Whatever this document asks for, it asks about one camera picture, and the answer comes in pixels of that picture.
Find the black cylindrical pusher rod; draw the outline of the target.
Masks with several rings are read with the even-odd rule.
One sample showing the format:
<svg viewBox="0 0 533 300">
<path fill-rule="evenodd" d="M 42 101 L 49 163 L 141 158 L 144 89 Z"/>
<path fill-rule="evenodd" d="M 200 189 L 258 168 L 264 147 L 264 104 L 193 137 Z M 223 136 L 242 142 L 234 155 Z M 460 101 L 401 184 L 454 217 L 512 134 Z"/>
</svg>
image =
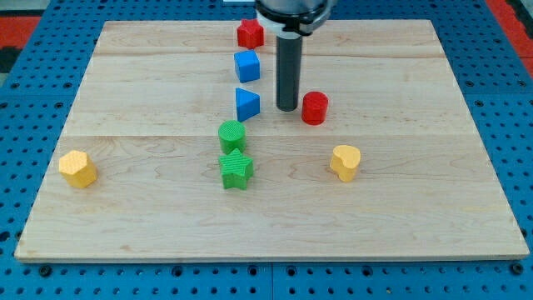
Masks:
<svg viewBox="0 0 533 300">
<path fill-rule="evenodd" d="M 276 38 L 276 106 L 297 109 L 301 75 L 302 38 Z"/>
</svg>

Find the black robot wrist mount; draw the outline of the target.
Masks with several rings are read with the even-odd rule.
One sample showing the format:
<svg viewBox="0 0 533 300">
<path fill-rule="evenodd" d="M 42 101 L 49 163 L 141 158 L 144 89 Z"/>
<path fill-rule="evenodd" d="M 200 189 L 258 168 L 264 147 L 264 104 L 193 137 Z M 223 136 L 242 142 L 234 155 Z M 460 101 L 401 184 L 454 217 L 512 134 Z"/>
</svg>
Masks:
<svg viewBox="0 0 533 300">
<path fill-rule="evenodd" d="M 258 22 L 277 36 L 310 36 L 331 16 L 333 0 L 256 0 Z"/>
</svg>

